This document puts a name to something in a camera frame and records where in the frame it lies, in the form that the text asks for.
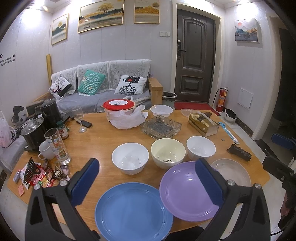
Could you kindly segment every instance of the wine glass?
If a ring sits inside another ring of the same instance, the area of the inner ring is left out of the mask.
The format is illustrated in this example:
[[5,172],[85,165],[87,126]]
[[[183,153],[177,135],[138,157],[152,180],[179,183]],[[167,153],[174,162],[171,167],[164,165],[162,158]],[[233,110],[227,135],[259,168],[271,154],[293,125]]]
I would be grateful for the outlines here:
[[82,118],[83,118],[83,112],[82,112],[82,108],[80,106],[74,107],[72,109],[72,114],[75,120],[77,120],[80,123],[80,133],[86,132],[87,128],[83,127],[81,124]]

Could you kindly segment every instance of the trash can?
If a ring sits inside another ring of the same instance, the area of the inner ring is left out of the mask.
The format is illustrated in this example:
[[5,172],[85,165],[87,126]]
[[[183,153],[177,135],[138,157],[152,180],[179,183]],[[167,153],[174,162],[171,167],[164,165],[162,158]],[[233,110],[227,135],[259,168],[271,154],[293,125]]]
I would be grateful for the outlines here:
[[163,91],[163,104],[174,108],[174,103],[177,95],[173,92]]

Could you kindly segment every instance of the red lid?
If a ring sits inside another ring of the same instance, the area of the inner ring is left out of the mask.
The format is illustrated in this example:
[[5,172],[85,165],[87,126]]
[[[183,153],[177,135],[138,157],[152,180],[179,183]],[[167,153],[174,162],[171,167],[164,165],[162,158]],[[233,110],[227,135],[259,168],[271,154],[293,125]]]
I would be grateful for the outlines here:
[[103,104],[103,107],[108,110],[128,110],[133,108],[135,102],[126,99],[112,99]]

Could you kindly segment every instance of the sofa armrest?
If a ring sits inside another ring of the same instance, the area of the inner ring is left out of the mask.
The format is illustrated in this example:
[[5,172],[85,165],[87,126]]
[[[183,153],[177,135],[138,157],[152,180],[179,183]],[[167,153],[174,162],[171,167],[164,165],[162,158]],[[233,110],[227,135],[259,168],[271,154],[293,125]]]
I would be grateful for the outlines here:
[[35,99],[33,102],[39,101],[39,100],[46,100],[46,99],[52,99],[53,96],[49,93],[46,92],[45,94],[39,96],[37,99]]
[[156,78],[149,78],[149,90],[151,93],[152,105],[163,103],[163,86],[158,82]]

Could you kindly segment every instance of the spice jar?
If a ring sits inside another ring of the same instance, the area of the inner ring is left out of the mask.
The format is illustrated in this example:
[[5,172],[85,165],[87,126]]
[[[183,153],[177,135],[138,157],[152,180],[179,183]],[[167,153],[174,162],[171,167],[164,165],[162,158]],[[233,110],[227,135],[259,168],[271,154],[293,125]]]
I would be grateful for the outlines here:
[[67,128],[62,120],[57,122],[57,128],[58,128],[59,134],[61,135],[61,138],[63,140],[65,140],[69,137],[69,133],[67,131]]

